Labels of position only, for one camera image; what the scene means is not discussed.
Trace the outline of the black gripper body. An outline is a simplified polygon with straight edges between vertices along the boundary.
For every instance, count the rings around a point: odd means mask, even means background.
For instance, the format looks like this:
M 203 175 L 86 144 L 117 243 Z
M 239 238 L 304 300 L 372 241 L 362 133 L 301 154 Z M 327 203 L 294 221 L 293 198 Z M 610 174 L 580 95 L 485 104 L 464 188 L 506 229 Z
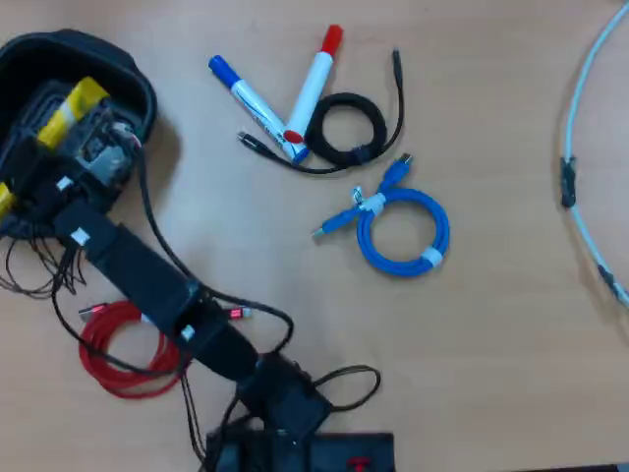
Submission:
M 100 156 L 87 164 L 62 154 L 41 160 L 41 215 L 54 216 L 75 200 L 107 213 L 121 193 L 121 159 Z

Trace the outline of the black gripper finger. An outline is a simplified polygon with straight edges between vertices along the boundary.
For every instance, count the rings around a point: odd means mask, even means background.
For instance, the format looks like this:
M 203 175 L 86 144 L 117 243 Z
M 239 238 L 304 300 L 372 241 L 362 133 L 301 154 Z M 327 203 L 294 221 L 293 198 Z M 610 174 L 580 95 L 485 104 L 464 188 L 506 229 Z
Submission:
M 33 135 L 21 137 L 1 165 L 1 181 L 18 198 L 26 198 L 55 159 L 55 151 Z

